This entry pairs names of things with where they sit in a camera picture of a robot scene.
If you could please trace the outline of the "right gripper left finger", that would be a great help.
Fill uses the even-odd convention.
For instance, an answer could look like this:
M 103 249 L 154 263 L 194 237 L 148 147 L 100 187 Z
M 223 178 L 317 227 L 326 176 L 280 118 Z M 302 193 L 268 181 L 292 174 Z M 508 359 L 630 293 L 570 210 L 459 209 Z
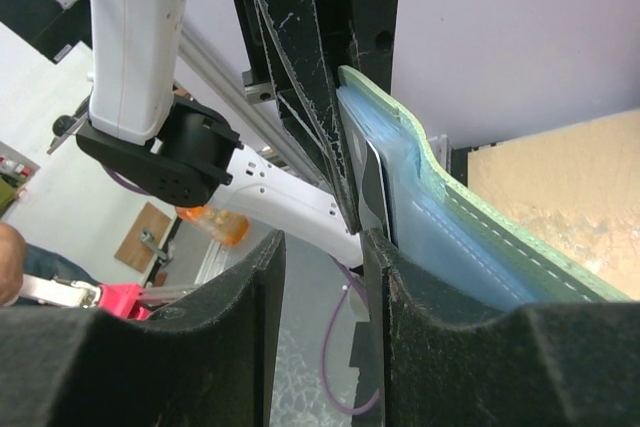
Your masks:
M 143 321 L 101 309 L 1 312 L 5 426 L 265 426 L 270 421 L 286 241 Z

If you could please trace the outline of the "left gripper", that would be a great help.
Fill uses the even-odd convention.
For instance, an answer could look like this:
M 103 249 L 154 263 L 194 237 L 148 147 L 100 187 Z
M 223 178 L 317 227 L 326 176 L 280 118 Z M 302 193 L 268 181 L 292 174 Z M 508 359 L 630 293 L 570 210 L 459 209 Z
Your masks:
M 328 182 L 346 227 L 350 233 L 358 233 L 354 173 L 329 65 L 349 64 L 390 92 L 398 0 L 256 1 L 268 36 L 320 142 Z M 245 91 L 252 102 L 273 100 L 273 81 L 254 2 L 233 2 L 249 59 L 249 69 L 242 73 Z

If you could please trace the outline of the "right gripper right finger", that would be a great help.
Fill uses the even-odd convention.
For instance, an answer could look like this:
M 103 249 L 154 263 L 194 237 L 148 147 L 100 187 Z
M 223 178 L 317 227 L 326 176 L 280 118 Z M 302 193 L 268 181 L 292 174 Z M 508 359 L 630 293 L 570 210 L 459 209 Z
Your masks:
M 387 426 L 635 426 L 639 306 L 491 308 L 378 231 L 364 271 Z

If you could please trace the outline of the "green card holder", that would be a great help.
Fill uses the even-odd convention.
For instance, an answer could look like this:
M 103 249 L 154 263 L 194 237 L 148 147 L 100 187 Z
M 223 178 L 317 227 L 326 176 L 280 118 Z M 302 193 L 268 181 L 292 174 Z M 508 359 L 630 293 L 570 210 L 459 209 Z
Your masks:
M 629 296 L 542 241 L 455 180 L 414 114 L 350 66 L 337 97 L 387 174 L 392 235 L 422 270 L 481 303 L 627 302 Z

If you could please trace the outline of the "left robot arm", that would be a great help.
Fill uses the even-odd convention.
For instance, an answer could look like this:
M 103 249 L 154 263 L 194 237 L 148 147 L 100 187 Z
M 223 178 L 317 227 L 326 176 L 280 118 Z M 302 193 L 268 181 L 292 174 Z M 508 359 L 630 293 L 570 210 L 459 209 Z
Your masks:
M 212 205 L 363 262 L 360 193 L 338 100 L 354 68 L 391 89 L 399 0 L 233 0 L 255 83 L 327 189 L 244 143 L 224 116 L 173 92 L 187 0 L 90 0 L 93 88 L 78 146 L 178 207 Z

